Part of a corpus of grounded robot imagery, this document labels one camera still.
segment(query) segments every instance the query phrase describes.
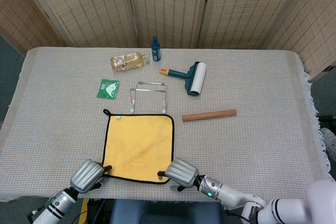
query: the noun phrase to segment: juice bottle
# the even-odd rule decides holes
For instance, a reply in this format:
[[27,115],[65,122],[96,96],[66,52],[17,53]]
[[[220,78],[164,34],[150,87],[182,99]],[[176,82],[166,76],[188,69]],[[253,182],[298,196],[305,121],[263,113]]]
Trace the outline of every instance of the juice bottle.
[[111,58],[111,65],[115,72],[139,68],[149,62],[149,58],[139,52],[128,55],[120,55]]

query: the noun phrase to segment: wooden dowel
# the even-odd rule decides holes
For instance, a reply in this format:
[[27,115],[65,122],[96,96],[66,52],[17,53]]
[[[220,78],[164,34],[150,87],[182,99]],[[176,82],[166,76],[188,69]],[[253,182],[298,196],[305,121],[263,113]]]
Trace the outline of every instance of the wooden dowel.
[[203,119],[210,119],[210,118],[223,118],[225,116],[233,116],[237,114],[237,110],[221,110],[215,112],[206,112],[200,114],[192,114],[192,115],[183,115],[182,121],[189,122],[189,121],[196,121],[196,120],[203,120]]

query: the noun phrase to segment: yellow towel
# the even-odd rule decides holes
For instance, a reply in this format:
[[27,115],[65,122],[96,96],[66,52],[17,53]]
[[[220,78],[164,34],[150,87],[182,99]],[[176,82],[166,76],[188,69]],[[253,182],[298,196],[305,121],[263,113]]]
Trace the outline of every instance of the yellow towel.
[[115,115],[104,110],[109,122],[103,166],[111,165],[110,177],[164,184],[157,173],[173,160],[174,121],[169,115]]

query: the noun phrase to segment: plastic bottle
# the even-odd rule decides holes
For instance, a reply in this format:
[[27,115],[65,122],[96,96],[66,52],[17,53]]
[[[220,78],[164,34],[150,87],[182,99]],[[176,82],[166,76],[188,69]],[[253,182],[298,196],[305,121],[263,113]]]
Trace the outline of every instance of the plastic bottle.
[[115,56],[111,58],[111,65],[115,72],[139,68],[148,62],[149,58],[139,52],[128,55]]
[[153,37],[152,43],[152,57],[154,61],[161,60],[161,52],[160,52],[160,44],[158,42],[158,38],[155,36]]

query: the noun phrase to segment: white tablecloth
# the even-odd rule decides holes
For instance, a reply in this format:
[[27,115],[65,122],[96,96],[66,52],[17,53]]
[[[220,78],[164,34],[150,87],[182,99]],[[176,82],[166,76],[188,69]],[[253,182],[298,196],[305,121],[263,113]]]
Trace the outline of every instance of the white tablecloth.
[[[166,82],[167,114],[175,121],[174,156],[235,189],[272,197],[304,197],[328,178],[315,110],[299,57],[278,50],[162,49],[162,60],[113,73],[110,57],[150,49],[35,48],[28,52],[0,131],[0,199],[51,196],[69,186],[86,158],[100,162],[108,117],[130,113],[136,81]],[[207,64],[202,93],[186,94],[182,79],[159,68],[187,71]],[[116,100],[98,99],[101,79],[120,80]],[[160,113],[163,97],[137,95],[136,113]],[[182,115],[237,109],[234,117],[182,122]],[[211,200],[195,188],[104,179],[83,197]]]

